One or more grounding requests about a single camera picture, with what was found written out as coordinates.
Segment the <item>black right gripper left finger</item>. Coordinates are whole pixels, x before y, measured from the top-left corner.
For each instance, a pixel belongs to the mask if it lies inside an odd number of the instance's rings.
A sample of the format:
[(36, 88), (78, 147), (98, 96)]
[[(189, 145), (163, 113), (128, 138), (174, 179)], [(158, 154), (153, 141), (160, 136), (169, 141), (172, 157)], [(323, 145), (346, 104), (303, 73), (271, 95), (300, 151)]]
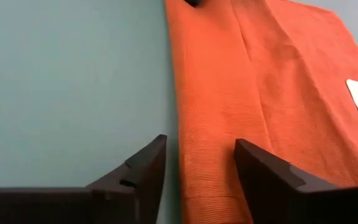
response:
[(167, 136), (85, 187), (0, 188), (0, 224), (156, 224)]

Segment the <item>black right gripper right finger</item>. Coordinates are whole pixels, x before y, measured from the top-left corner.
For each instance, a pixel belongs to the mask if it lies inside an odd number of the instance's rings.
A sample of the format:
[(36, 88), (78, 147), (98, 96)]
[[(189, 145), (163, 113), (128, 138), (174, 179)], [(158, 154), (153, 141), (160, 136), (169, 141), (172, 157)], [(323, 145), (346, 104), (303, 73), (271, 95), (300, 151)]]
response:
[(245, 139), (234, 160), (254, 224), (358, 224), (358, 187), (337, 187)]

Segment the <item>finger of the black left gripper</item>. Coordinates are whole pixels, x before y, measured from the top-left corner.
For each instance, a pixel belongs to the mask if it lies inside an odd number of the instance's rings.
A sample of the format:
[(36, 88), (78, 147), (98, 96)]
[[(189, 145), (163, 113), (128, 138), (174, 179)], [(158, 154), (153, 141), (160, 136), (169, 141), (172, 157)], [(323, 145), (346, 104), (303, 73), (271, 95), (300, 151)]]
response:
[(188, 5), (191, 7), (201, 7), (205, 3), (207, 3), (209, 0), (184, 0)]

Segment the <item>orange towel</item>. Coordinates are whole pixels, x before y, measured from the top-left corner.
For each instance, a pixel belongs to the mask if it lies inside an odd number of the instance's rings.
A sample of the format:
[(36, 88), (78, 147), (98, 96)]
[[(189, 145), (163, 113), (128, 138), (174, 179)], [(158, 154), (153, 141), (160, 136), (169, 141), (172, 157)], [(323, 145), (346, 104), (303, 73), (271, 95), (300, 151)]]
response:
[(234, 162), (246, 139), (358, 186), (358, 46), (332, 11), (289, 0), (165, 0), (184, 224), (250, 224)]

